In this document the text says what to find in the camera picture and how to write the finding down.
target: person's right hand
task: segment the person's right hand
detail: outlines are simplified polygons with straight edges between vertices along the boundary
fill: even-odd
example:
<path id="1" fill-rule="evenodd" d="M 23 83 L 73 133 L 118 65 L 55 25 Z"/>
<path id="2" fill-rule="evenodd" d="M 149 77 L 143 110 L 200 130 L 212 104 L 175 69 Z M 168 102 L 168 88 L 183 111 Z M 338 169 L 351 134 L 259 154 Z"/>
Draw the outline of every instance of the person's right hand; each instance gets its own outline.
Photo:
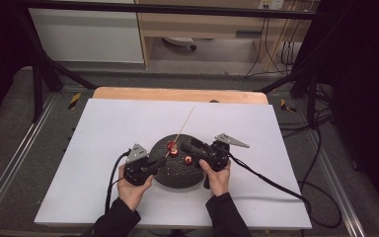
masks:
<path id="1" fill-rule="evenodd" d="M 213 195 L 219 197 L 229 192 L 230 160 L 227 166 L 219 172 L 213 171 L 210 165 L 202 159 L 199 160 L 199 165 L 208 176 L 211 193 Z"/>

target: white tabletop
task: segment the white tabletop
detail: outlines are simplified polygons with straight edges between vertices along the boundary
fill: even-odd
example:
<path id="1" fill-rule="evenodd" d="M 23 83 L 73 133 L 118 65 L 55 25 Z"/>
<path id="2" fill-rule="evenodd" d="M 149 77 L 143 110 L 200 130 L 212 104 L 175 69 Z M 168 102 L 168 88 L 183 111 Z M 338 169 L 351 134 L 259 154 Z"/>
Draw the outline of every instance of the white tabletop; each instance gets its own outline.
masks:
<path id="1" fill-rule="evenodd" d="M 250 148 L 231 146 L 230 151 L 260 174 L 299 194 L 272 106 L 91 99 L 35 223 L 93 224 L 104 213 L 116 158 L 134 143 L 150 152 L 158 140 L 180 131 L 192 108 L 182 134 L 211 144 L 214 136 L 224 132 L 249 144 Z M 271 187 L 234 162 L 229 185 L 249 228 L 311 228 L 301 200 Z M 154 181 L 137 208 L 142 216 L 138 226 L 209 227 L 211 220 L 205 208 L 209 198 L 210 191 L 202 182 L 185 190 L 172 190 Z"/>

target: black controller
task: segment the black controller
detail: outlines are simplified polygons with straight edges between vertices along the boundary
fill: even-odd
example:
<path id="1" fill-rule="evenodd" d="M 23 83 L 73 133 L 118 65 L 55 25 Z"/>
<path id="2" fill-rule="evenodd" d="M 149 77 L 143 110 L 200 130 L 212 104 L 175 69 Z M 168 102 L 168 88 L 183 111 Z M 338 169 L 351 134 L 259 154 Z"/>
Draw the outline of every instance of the black controller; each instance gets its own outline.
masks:
<path id="1" fill-rule="evenodd" d="M 200 168 L 199 160 L 206 161 L 215 172 L 223 170 L 229 161 L 230 145 L 219 140 L 215 140 L 208 145 L 198 139 L 193 138 L 190 143 L 181 143 L 181 150 L 191 157 L 196 168 Z M 208 176 L 205 177 L 204 187 L 209 189 Z"/>
<path id="2" fill-rule="evenodd" d="M 165 166 L 166 162 L 167 160 L 164 158 L 149 162 L 149 157 L 145 156 L 126 163 L 124 167 L 124 178 L 134 186 L 142 186 L 149 176 L 157 175 L 158 170 Z"/>

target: metal bracket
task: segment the metal bracket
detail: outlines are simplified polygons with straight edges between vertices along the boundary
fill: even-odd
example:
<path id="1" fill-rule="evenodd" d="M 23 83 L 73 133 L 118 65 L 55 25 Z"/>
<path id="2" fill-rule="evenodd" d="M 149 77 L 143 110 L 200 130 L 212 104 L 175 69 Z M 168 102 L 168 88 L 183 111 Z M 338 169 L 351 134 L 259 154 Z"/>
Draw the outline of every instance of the metal bracket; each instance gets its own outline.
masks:
<path id="1" fill-rule="evenodd" d="M 242 147 L 249 148 L 248 144 L 245 144 L 240 140 L 237 140 L 237 139 L 235 139 L 229 135 L 226 135 L 225 133 L 221 133 L 220 135 L 216 135 L 214 138 L 216 140 L 227 143 L 229 145 L 236 145 L 236 146 L 242 146 Z"/>
<path id="2" fill-rule="evenodd" d="M 147 153 L 146 149 L 144 149 L 141 145 L 135 143 L 133 148 L 131 148 L 130 154 L 128 155 L 125 163 L 134 162 L 134 161 L 139 160 L 141 158 L 144 158 L 148 155 L 149 155 L 149 153 Z"/>

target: black sleeve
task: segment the black sleeve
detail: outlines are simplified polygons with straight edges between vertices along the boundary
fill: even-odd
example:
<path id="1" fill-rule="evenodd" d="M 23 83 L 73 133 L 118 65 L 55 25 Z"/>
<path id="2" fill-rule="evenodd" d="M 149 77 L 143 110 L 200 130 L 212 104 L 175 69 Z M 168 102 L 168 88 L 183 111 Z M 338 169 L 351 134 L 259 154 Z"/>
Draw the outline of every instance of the black sleeve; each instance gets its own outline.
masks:
<path id="1" fill-rule="evenodd" d="M 128 232 L 140 221 L 140 215 L 137 211 L 131 211 L 130 208 L 117 198 L 109 212 L 101 216 L 94 227 L 88 232 L 82 234 L 82 237 L 126 237 Z"/>
<path id="2" fill-rule="evenodd" d="M 214 236 L 252 236 L 229 193 L 212 197 L 205 206 L 211 217 Z"/>

